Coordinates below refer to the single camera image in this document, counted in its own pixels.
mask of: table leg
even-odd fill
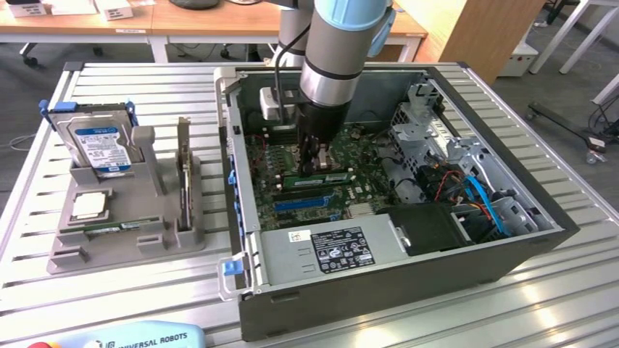
[[[581,0],[580,5],[576,6],[568,20],[564,22],[557,34],[553,36],[551,43],[548,44],[547,48],[543,50],[540,56],[533,62],[529,68],[529,72],[532,74],[536,74],[537,71],[540,71],[543,63],[545,63],[545,61],[548,60],[548,57],[551,56],[553,50],[557,48],[559,44],[561,43],[564,37],[568,34],[571,27],[573,27],[573,24],[579,20],[588,6],[589,6],[589,0]]]
[[[150,49],[153,50],[154,63],[168,63],[166,60],[166,36],[148,36]]]
[[[597,36],[601,35],[604,28],[608,26],[609,22],[612,21],[615,15],[619,13],[619,7],[615,7],[608,11],[608,13],[603,16],[600,22],[597,23],[596,27],[591,30],[591,34],[587,36],[584,41],[580,43],[579,48],[575,50],[573,54],[569,56],[568,61],[564,63],[563,67],[560,67],[559,72],[561,74],[567,74],[573,64],[580,59],[581,55],[591,47],[593,41],[596,40]]]
[[[402,51],[398,54],[397,62],[412,62],[416,55],[416,50],[418,49],[420,38],[410,37],[405,40],[405,45],[402,46]]]
[[[601,105],[604,101],[608,99],[609,94],[613,92],[615,89],[617,89],[617,86],[619,86],[619,74],[617,76],[615,76],[612,81],[607,84],[607,86],[603,88],[600,93],[592,99],[592,102],[597,105]]]

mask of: cable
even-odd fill
[[[486,212],[486,210],[485,210],[485,208],[484,208],[484,206],[482,206],[481,204],[478,204],[478,203],[466,203],[466,204],[468,204],[470,207],[474,207],[474,208],[477,208],[478,210],[481,210],[481,212],[482,212],[482,213],[485,214],[485,216],[486,216],[486,219],[488,219],[488,220],[492,220],[490,214]]]
[[[493,219],[493,223],[496,224],[496,229],[497,229],[498,232],[502,233],[506,237],[510,237],[512,234],[504,229],[502,221],[501,221],[501,219],[498,218],[498,215],[496,214],[496,212],[493,211],[492,202],[490,202],[490,200],[486,198],[485,191],[484,191],[484,188],[481,187],[480,182],[478,182],[477,179],[476,179],[473,176],[470,176],[470,175],[466,175],[466,176],[465,176],[465,179],[470,182],[470,184],[473,185],[473,187],[474,187],[474,189],[476,189],[476,192],[480,194],[482,203],[485,204],[486,211],[489,212],[490,217],[492,217],[492,219]]]
[[[213,54],[213,51],[214,51],[214,47],[216,47],[216,43],[212,45],[210,47],[210,52],[206,54],[206,56],[204,58],[201,58],[200,60],[206,60],[208,58],[210,58],[210,54]]]
[[[197,43],[194,47],[186,47],[184,44],[181,44],[181,45],[182,45],[182,47],[185,47],[185,48],[188,48],[188,49],[194,49],[194,48],[197,48],[197,46],[200,46],[200,43]],[[192,57],[193,59],[196,59],[198,62],[201,62],[201,61],[206,60],[206,59],[210,57],[210,54],[213,54],[216,45],[217,45],[217,43],[213,43],[213,44],[212,44],[210,51],[209,51],[208,55],[206,55],[204,58],[200,58],[200,57],[197,57],[196,55],[188,53],[188,52],[186,52],[181,47],[178,47],[174,43],[172,44],[172,47],[174,47],[176,50],[178,50],[180,53],[182,53],[182,54],[178,54],[178,55],[177,55],[178,57],[186,57],[186,56],[189,56],[189,57]]]
[[[608,99],[604,103],[601,103],[601,105],[597,105],[597,109],[591,113],[589,115],[589,118],[587,120],[587,128],[589,129],[591,133],[595,133],[595,127],[597,126],[597,122],[600,121],[600,118],[604,117],[605,121],[607,121],[607,125],[609,125],[609,121],[608,121],[608,117],[607,117],[607,110],[609,109],[609,107],[612,106],[612,104],[615,103],[615,101],[619,100],[619,94],[616,96],[613,96],[611,99]],[[596,113],[599,112],[599,115],[597,115],[597,118],[596,118],[596,121],[591,127],[591,120],[592,120],[592,117],[596,115]]]
[[[441,194],[442,185],[445,184],[446,176],[453,173],[457,175],[460,174],[457,170],[448,170],[446,173],[442,175],[441,184],[437,186],[437,190],[436,190],[434,202],[437,201],[437,198]]]
[[[256,2],[250,2],[248,4],[242,4],[240,2],[236,2],[234,0],[225,0],[228,1],[230,4],[234,4],[234,5],[241,5],[241,6],[250,6],[250,5],[256,5],[256,4],[260,4],[261,3],[261,0],[257,0]]]
[[[16,151],[29,151],[29,149],[22,149],[16,147],[16,145],[21,144],[25,140],[33,138],[37,134],[29,134],[28,136],[17,136],[16,138],[10,139],[9,142],[0,147],[9,147],[12,150]]]
[[[281,62],[281,57],[290,50],[292,46],[297,44],[300,38],[302,38],[302,36],[308,33],[309,27],[310,27],[310,24],[308,24],[308,26],[305,27],[305,29],[302,29],[302,31],[300,32],[297,37],[293,38],[293,40],[289,42],[289,44],[286,44],[286,46],[281,49],[280,55],[274,59],[274,89],[276,89],[276,93],[277,93],[277,107],[280,107],[281,120],[285,119],[284,116],[285,116],[285,112],[286,112],[285,109],[282,108],[282,101],[281,101],[281,98],[282,98],[281,83],[280,83],[280,62]]]

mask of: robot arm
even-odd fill
[[[373,53],[380,50],[394,19],[390,5],[392,0],[314,0],[306,46],[300,39],[288,50],[297,62],[293,56],[304,53],[300,95],[308,102],[297,105],[302,176],[321,168],[320,158],[346,117],[365,56],[370,48]],[[308,7],[282,13],[281,30],[286,32],[280,33],[280,48],[306,28],[306,16]]]

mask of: floor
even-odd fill
[[[561,21],[556,20],[551,27],[534,28],[528,42],[536,49],[540,50],[547,45],[560,25]],[[521,78],[497,79],[493,89],[520,115],[525,114],[526,104],[536,100],[575,123],[585,126],[587,117],[595,109],[589,99],[619,73],[619,53],[597,43],[585,53],[572,71],[567,75],[559,74],[560,65],[584,37],[585,34],[577,30],[569,32],[564,44],[560,45],[536,75],[526,73]],[[36,132],[40,124],[37,103],[40,99],[49,98],[52,95],[64,62],[152,62],[152,54],[146,45],[106,44],[102,47],[104,55],[94,57],[90,46],[86,44],[41,44],[32,51],[32,56],[38,59],[44,67],[33,70],[21,63],[17,53],[20,45],[0,44],[0,80],[10,82],[0,84],[0,105],[4,109],[4,112],[0,112],[0,121],[4,125],[0,127],[0,158],[2,160],[0,212],[9,198],[26,156],[26,152],[10,150],[6,143],[14,137]],[[168,46],[170,61],[194,62],[197,59],[202,59],[204,62],[222,61],[221,45],[200,45],[194,49],[192,47],[189,45],[181,47],[192,55],[180,57],[180,51]],[[262,56],[269,54],[265,46],[260,46],[258,52]],[[244,47],[241,45],[230,47],[230,56],[233,59],[242,59]],[[615,115],[616,111],[617,108],[612,107],[609,114]],[[613,171],[619,168],[619,147],[609,148],[608,162],[587,165],[585,147],[576,137],[544,119],[537,118],[529,124],[580,176],[611,205],[619,209],[619,185],[612,185]]]

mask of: slotted aluminum surface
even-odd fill
[[[230,244],[214,66],[86,64],[81,72],[62,73],[52,103],[130,99],[140,124],[156,127],[157,157],[173,154],[176,119],[190,119],[190,145],[202,166],[206,248],[98,273],[46,274],[69,159],[60,139],[42,124],[0,220],[0,233],[8,231],[0,263],[0,345],[24,347],[32,341],[145,319],[201,326],[209,347],[619,345],[617,214],[474,74],[452,64],[436,68],[568,211],[580,232],[496,283],[274,339],[242,342],[236,303],[221,302],[216,294],[216,261],[229,254]],[[450,106],[445,116],[458,119]],[[462,122],[456,121],[454,127],[460,133],[469,132]]]

